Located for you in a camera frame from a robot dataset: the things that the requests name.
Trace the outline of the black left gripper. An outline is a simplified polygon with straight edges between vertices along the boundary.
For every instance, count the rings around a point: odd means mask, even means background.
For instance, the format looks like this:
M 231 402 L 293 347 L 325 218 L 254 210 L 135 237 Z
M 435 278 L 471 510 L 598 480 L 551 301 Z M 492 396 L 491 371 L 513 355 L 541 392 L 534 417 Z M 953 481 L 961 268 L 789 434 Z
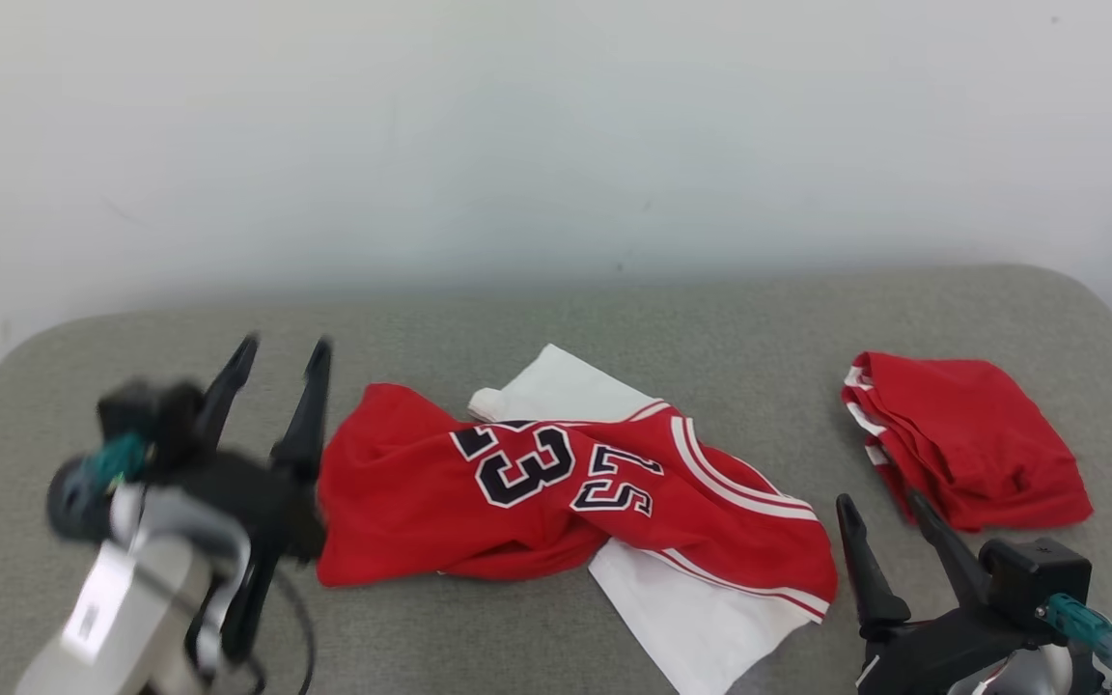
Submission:
M 220 443 L 234 400 L 250 377 L 259 334 L 244 335 L 197 413 L 203 445 Z M 238 451 L 203 451 L 163 471 L 145 492 L 145 538 L 190 542 L 216 565 L 217 580 L 197 599 L 188 647 L 198 663 L 242 663 L 252 652 L 275 565 L 310 562 L 325 546 L 312 485 L 320 475 L 332 342 L 315 344 L 292 420 L 270 450 L 272 469 Z

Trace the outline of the red white Bulls shorts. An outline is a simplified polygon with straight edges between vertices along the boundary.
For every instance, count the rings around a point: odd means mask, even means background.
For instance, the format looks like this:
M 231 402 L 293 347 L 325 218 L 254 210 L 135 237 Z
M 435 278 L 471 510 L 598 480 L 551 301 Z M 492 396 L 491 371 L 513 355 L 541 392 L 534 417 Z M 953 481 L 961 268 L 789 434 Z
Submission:
M 1041 532 L 1094 513 L 1068 444 L 996 365 L 860 353 L 840 397 L 909 520 L 910 492 L 955 532 Z

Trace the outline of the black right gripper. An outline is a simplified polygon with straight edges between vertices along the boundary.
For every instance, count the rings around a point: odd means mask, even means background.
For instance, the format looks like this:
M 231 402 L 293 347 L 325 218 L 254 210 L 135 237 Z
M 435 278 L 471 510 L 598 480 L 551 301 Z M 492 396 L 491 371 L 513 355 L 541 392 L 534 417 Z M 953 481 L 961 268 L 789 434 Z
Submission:
M 868 657 L 856 694 L 946 695 L 955 683 L 1014 652 L 1049 644 L 1049 625 L 1011 620 L 983 604 L 991 576 L 966 542 L 923 493 L 909 492 L 907 502 L 919 532 L 939 554 L 961 607 L 935 620 L 909 624 L 909 604 L 892 593 L 855 502 L 850 494 L 838 494 L 840 542 Z

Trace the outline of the red white Bulls jersey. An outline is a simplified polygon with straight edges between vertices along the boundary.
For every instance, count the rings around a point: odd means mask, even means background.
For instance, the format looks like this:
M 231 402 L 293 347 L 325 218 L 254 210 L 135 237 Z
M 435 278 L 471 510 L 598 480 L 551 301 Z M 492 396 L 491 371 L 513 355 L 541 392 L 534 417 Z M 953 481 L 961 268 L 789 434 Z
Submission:
M 677 695 L 727 695 L 824 620 L 838 576 L 815 512 L 673 404 L 547 345 L 468 409 L 366 388 L 322 453 L 322 585 L 587 565 Z

